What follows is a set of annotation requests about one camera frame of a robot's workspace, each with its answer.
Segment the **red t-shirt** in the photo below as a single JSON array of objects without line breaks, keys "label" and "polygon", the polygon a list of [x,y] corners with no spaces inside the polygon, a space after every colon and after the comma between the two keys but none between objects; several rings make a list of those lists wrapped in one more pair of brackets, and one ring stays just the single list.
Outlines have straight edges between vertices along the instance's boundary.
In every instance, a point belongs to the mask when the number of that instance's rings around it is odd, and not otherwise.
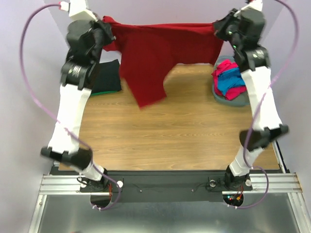
[{"label": "red t-shirt", "polygon": [[105,51],[121,53],[120,77],[125,79],[139,108],[166,97],[164,80],[177,64],[215,64],[223,41],[211,23],[127,25],[104,16],[115,40]]}]

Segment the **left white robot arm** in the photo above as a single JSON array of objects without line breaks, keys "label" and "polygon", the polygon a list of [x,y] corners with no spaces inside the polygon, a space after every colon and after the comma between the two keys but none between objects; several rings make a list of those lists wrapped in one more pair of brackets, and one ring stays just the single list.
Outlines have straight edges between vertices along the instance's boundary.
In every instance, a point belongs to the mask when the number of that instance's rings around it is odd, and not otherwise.
[{"label": "left white robot arm", "polygon": [[103,46],[114,39],[109,24],[77,20],[68,26],[69,51],[61,68],[60,104],[52,138],[41,155],[83,175],[79,183],[96,191],[109,187],[107,170],[93,162],[92,149],[79,141],[86,103],[99,74]]}]

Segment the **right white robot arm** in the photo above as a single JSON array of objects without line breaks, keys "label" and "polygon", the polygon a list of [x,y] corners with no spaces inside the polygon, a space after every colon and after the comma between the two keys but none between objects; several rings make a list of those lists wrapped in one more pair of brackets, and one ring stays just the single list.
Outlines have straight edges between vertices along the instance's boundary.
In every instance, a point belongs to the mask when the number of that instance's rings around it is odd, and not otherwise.
[{"label": "right white robot arm", "polygon": [[265,26],[262,11],[252,7],[232,9],[213,26],[215,36],[229,42],[234,50],[253,118],[250,128],[240,132],[240,149],[225,172],[225,187],[235,189],[246,184],[258,156],[271,142],[287,134],[289,127],[282,123],[276,110],[268,50],[259,44]]}]

